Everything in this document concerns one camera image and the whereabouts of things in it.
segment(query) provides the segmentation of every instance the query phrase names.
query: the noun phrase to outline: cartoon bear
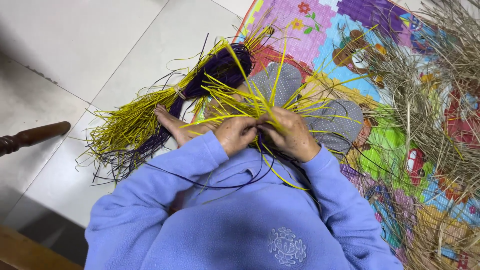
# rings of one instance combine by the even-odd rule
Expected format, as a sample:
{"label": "cartoon bear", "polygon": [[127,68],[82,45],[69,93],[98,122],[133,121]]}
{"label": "cartoon bear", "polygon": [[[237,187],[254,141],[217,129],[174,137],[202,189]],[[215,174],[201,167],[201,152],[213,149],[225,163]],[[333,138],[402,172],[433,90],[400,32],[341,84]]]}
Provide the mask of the cartoon bear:
{"label": "cartoon bear", "polygon": [[384,57],[378,51],[383,51],[380,44],[376,44],[377,50],[362,38],[360,30],[352,30],[349,37],[345,37],[340,43],[339,48],[333,50],[333,62],[339,67],[347,67],[356,74],[371,74],[370,79],[380,89],[384,88],[383,80],[380,75],[372,72],[372,67],[368,62],[368,55],[375,55],[376,61],[384,61]]}

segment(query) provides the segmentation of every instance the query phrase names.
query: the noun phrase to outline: pile of dried grass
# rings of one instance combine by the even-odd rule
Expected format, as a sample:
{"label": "pile of dried grass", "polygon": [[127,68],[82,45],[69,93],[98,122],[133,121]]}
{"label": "pile of dried grass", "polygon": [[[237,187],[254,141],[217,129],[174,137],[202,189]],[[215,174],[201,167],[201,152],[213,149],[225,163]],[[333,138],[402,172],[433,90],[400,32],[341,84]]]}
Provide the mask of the pile of dried grass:
{"label": "pile of dried grass", "polygon": [[[412,41],[424,48],[418,54],[394,42],[398,37],[386,37],[378,30],[374,32],[384,46],[384,59],[375,61],[378,52],[369,55],[365,50],[365,59],[383,79],[385,89],[379,92],[391,106],[376,110],[375,116],[385,117],[391,128],[405,134],[404,149],[413,144],[436,164],[434,177],[427,181],[441,179],[441,190],[431,191],[430,200],[444,191],[455,194],[445,212],[430,201],[400,202],[391,196],[393,211],[388,215],[398,223],[396,237],[404,247],[406,269],[476,269],[480,263],[478,219],[473,224],[459,222],[454,214],[472,211],[461,204],[468,198],[474,199],[473,211],[479,209],[480,24],[474,15],[480,0],[468,1],[474,10],[467,10],[459,0],[424,5],[420,13],[430,20],[418,18],[421,33],[419,40]],[[395,190],[391,183],[398,179],[403,177],[394,172],[381,177],[391,194]],[[412,213],[405,214],[405,209]],[[447,259],[444,248],[453,250],[456,258]]]}

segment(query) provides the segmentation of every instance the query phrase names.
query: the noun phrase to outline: person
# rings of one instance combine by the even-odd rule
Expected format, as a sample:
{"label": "person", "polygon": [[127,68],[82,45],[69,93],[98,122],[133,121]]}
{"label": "person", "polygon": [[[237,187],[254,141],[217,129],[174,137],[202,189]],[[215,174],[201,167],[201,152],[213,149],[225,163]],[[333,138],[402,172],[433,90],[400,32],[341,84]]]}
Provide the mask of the person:
{"label": "person", "polygon": [[[259,85],[271,85],[264,75]],[[190,126],[194,133],[158,105],[159,122],[180,148],[153,158],[95,203],[85,230],[85,269],[403,269],[380,237],[369,203],[325,146],[341,146],[339,137],[310,132],[309,126],[328,123],[351,130],[345,118],[331,117],[343,103],[319,110],[320,122],[274,106],[257,120]],[[273,118],[281,130],[268,123]],[[248,148],[258,134],[298,160],[308,179]],[[343,134],[346,142],[358,133]],[[183,207],[169,216],[180,191],[186,191]]]}

